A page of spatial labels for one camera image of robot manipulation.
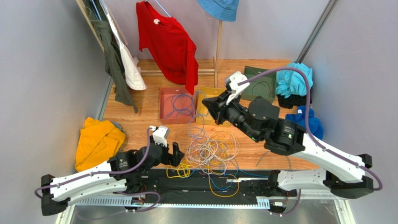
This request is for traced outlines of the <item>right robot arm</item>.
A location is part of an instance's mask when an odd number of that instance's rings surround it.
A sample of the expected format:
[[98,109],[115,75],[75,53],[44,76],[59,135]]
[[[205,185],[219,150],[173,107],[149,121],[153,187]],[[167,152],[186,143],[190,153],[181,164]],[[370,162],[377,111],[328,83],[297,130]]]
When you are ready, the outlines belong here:
[[264,142],[264,147],[274,154],[317,165],[310,170],[272,170],[264,187],[266,196],[325,189],[342,198],[357,199],[377,190],[370,178],[370,155],[350,155],[324,143],[302,126],[279,118],[279,108],[262,97],[244,107],[238,98],[229,101],[229,95],[225,91],[202,100],[216,124],[228,121],[253,141]]

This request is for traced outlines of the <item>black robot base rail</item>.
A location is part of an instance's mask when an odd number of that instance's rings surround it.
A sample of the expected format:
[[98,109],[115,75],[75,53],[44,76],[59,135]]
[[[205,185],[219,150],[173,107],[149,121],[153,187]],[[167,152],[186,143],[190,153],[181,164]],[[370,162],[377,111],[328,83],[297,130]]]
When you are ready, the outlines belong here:
[[104,205],[127,207],[169,208],[220,208],[220,209],[268,209],[286,207],[294,200],[339,200],[327,190],[303,189],[301,194],[293,190],[287,192],[271,191],[267,188],[268,171],[240,171],[235,179],[231,176],[216,176],[209,179],[198,171],[188,178],[168,178],[164,169],[151,169],[142,174],[135,188],[140,196],[125,196],[111,192],[91,196],[79,201],[78,205]]

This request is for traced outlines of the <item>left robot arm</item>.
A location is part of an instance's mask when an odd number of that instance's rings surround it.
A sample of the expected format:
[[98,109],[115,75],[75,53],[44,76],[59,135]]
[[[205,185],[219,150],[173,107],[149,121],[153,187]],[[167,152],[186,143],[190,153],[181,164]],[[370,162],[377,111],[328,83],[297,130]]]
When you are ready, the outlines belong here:
[[43,216],[52,216],[77,202],[108,193],[140,193],[143,175],[159,164],[178,166],[185,154],[178,143],[149,143],[139,150],[117,153],[92,168],[66,177],[44,175],[35,194],[41,199]]

